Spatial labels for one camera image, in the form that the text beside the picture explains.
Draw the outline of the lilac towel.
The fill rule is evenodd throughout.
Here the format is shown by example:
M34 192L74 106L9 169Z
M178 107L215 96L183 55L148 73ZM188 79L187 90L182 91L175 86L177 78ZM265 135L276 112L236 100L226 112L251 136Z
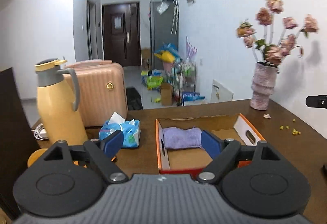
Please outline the lilac towel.
M201 148L202 130L197 127L180 129L177 127L163 128L163 141L166 149Z

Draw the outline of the blue tissue pack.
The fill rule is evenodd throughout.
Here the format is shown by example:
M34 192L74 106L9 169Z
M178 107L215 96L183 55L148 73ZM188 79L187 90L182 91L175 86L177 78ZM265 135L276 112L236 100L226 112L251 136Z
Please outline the blue tissue pack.
M113 134L117 130L122 131L124 135L123 148L138 148L140 141L140 121L132 119L126 121L118 113L114 112L110 119L105 121L99 132L99 139L104 140L109 135Z

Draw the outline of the red orange cardboard box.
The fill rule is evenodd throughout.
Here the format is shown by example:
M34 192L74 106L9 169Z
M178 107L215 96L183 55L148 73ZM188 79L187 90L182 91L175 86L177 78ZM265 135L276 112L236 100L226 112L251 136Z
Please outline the red orange cardboard box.
M255 146L264 137L241 113L187 119L157 119L156 151L160 174L196 177L218 154L222 141L234 139Z

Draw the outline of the yellow dried petals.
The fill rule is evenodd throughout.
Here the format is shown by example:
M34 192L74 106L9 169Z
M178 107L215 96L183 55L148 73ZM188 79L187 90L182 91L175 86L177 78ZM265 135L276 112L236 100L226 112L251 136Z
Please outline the yellow dried petals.
M293 136L299 136L299 135L301 135L301 131L295 127L296 122L297 122L297 120L295 118L293 118L290 125L280 125L279 129L287 130L287 131L291 132L291 134Z

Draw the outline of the black bag on floor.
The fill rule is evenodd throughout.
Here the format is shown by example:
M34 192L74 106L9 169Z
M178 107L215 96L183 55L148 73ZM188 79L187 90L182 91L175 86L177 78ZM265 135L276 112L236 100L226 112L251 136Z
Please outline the black bag on floor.
M126 88L126 97L128 104L128 111L142 110L142 100L141 95L135 87Z

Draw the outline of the white leaning board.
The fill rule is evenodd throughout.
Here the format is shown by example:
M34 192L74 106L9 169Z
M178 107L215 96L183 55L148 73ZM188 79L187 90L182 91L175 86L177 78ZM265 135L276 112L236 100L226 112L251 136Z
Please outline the white leaning board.
M233 92L216 80L212 81L211 103L229 102L233 100Z

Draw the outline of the fallen pink petal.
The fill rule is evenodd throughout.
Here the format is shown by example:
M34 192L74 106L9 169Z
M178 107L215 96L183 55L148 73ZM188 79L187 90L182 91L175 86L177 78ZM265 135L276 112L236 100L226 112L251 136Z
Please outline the fallen pink petal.
M270 116L269 114L264 114L263 117L264 117L265 119L270 119L270 118L271 118L271 116Z

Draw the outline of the yellow thermos jug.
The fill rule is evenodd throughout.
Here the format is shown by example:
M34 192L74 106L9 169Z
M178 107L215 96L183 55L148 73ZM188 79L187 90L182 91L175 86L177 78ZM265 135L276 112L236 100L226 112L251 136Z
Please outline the yellow thermos jug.
M88 137L79 113L78 77L72 68L62 69L64 63L51 58L35 65L38 113L51 143L82 145Z

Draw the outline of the blue white package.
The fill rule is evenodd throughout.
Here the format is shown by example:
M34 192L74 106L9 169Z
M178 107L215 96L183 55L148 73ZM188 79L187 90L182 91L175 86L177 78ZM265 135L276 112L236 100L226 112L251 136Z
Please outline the blue white package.
M182 92L181 104L186 105L187 102L195 102L204 100L205 96L201 96L198 92Z

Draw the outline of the pink ribbed suitcase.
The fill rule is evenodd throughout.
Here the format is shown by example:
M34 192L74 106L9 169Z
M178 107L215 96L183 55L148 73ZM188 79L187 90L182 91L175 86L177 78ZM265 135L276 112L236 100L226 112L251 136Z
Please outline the pink ribbed suitcase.
M79 113L86 127L102 126L117 113L126 118L128 103L123 67L111 60L87 60L64 67L73 69L80 87Z

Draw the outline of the textured pink vase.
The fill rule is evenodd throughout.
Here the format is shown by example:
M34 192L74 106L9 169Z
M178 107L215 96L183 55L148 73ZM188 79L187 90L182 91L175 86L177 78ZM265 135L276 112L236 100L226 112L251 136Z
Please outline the textured pink vase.
M257 63L252 78L253 90L250 106L258 111L266 111L269 98L274 93L278 69Z

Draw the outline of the green plastic basket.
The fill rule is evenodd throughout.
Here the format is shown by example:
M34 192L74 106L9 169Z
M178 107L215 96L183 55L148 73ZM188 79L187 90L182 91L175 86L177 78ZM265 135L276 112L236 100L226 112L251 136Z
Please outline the green plastic basket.
M159 90L163 79L162 76L143 76L142 83L148 90Z

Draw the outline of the small brown cardboard box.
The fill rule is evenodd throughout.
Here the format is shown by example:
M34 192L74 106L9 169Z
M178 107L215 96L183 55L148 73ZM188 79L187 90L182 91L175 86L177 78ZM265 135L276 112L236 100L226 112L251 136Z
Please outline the small brown cardboard box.
M161 94L162 106L172 105L172 93L173 93L173 88L169 83L161 83L160 94Z

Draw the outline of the dried pink roses bouquet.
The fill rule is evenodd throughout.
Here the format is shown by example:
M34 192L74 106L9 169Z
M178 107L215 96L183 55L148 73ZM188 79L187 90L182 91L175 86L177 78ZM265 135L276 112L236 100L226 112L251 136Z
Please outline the dried pink roses bouquet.
M262 27L261 35L248 19L236 28L236 36L243 40L246 48L252 50L257 64L277 68L295 48L299 48L299 55L303 56L299 36L308 38L310 34L319 32L318 21L312 15L306 15L299 23L291 16L281 18L283 12L282 0L265 0L265 6L258 10L254 18L257 25Z

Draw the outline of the black paper shopping bag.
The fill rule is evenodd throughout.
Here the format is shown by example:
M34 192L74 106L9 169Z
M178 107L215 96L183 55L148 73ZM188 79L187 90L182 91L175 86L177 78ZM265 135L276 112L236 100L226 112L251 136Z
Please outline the black paper shopping bag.
M1 209L12 220L20 215L13 185L39 149L18 95L12 68L1 71Z

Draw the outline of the purple decorative stems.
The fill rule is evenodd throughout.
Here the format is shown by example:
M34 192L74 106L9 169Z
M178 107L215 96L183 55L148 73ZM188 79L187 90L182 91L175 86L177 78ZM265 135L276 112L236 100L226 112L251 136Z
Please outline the purple decorative stems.
M197 54L197 47L191 45L190 41L188 40L188 36L186 36L186 58L189 61L193 61L196 54Z

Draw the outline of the yellow blue bag pile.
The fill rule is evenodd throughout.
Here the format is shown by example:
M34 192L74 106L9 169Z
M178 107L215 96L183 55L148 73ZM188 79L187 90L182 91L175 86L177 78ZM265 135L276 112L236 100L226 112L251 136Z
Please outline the yellow blue bag pile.
M174 44L163 44L154 56L164 63L174 64L181 61L181 56L178 53L177 47Z

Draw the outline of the dark brown entrance door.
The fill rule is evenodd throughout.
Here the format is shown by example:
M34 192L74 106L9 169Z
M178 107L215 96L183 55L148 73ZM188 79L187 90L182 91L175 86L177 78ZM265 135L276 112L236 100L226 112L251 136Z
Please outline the dark brown entrance door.
M101 10L104 59L123 67L140 66L139 3L106 4Z

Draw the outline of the grey refrigerator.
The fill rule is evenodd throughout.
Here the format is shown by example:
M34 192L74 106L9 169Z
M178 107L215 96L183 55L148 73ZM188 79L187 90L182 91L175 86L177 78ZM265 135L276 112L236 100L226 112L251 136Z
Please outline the grey refrigerator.
M162 3L166 3L168 8L160 14L158 9ZM173 44L178 49L178 30L171 32L174 10L174 0L150 1L150 43L153 69L164 69L163 62L154 56L155 52L160 51L164 44Z

